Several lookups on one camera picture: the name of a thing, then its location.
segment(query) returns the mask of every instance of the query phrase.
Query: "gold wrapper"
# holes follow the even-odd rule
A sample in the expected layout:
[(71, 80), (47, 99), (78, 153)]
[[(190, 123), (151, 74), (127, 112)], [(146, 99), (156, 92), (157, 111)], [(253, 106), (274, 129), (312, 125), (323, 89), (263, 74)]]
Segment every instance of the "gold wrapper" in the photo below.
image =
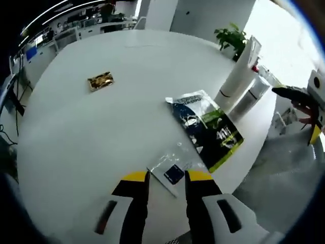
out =
[(97, 75), (96, 77), (88, 78), (88, 82), (90, 85), (90, 90), (94, 92), (95, 90), (99, 90), (105, 86), (113, 84), (114, 79), (111, 72), (106, 72), (104, 74)]

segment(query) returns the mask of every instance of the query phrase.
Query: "white wall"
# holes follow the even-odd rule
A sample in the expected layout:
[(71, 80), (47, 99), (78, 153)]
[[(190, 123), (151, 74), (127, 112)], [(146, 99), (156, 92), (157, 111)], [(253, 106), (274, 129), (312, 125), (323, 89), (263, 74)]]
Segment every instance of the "white wall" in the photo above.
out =
[(137, 1), (125, 2), (118, 1), (115, 6), (115, 13), (123, 13), (126, 17), (134, 16), (136, 12)]
[(179, 0), (171, 31), (216, 42), (213, 32), (217, 28), (229, 27), (232, 22), (244, 29), (254, 3), (255, 0)]
[(151, 0), (147, 14), (146, 29), (169, 31), (177, 3), (178, 0)]

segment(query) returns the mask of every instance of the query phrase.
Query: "potted plant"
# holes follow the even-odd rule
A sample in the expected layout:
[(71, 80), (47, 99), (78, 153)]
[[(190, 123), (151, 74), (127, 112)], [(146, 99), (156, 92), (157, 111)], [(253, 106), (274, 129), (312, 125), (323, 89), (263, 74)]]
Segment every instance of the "potted plant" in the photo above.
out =
[(220, 44), (220, 51), (232, 58), (234, 61), (237, 61), (244, 51), (244, 48), (247, 43), (246, 33), (240, 32), (238, 26), (234, 23), (230, 23), (231, 29), (216, 29), (214, 33), (216, 34), (217, 39)]

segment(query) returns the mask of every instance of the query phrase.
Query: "green leaves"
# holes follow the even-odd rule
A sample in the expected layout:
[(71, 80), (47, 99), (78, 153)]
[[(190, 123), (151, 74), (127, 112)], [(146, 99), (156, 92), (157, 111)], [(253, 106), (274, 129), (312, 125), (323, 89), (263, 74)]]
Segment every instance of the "green leaves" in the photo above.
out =
[(234, 23), (230, 23), (230, 27), (232, 30), (227, 28), (223, 29), (216, 29), (214, 33), (216, 34), (216, 38), (219, 40), (220, 43), (220, 50), (228, 48), (232, 45), (236, 51), (236, 54), (240, 56), (246, 46), (246, 33), (240, 32), (237, 25)]
[(236, 31), (239, 31), (238, 26), (236, 26), (234, 23), (231, 23), (231, 22), (230, 22), (230, 26), (231, 26), (232, 28), (234, 28)]

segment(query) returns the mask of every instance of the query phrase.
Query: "table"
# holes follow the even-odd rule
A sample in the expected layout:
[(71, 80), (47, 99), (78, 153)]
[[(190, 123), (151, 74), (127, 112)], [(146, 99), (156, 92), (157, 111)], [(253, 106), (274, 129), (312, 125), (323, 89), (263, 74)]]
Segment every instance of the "table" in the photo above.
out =
[[(109, 23), (101, 23), (92, 25), (85, 28), (76, 27), (69, 28), (62, 33), (59, 33), (56, 36), (60, 36), (66, 32), (75, 31), (76, 39), (86, 39), (91, 36), (99, 35), (101, 33), (101, 29), (105, 26), (112, 26), (112, 25), (130, 25), (136, 24), (136, 21), (126, 20), (123, 22), (109, 22)], [(58, 47), (57, 43), (54, 41), (50, 41), (47, 44), (37, 48), (37, 54), (31, 58), (31, 60), (27, 61), (26, 56), (24, 55), (24, 68), (26, 72), (26, 76), (31, 81), (32, 87), (35, 87), (37, 82), (39, 81), (40, 77), (42, 76), (43, 72), (46, 70), (48, 65), (52, 62), (55, 58), (56, 54), (60, 52), (60, 48)], [(17, 63), (14, 67), (15, 73), (18, 72), (19, 63)]]
[[(165, 97), (203, 89), (214, 98), (233, 66), (214, 43), (153, 30), (97, 35), (63, 49), (35, 87), (20, 127), (18, 176), (36, 226), (45, 235), (70, 229), (124, 175), (146, 169), (178, 142), (200, 162)], [(86, 79), (106, 71), (115, 84), (90, 93)], [(213, 173), (224, 193), (254, 163), (275, 100), (268, 91), (236, 124), (244, 143)], [(184, 193), (174, 198), (152, 176), (143, 243), (188, 230)]]

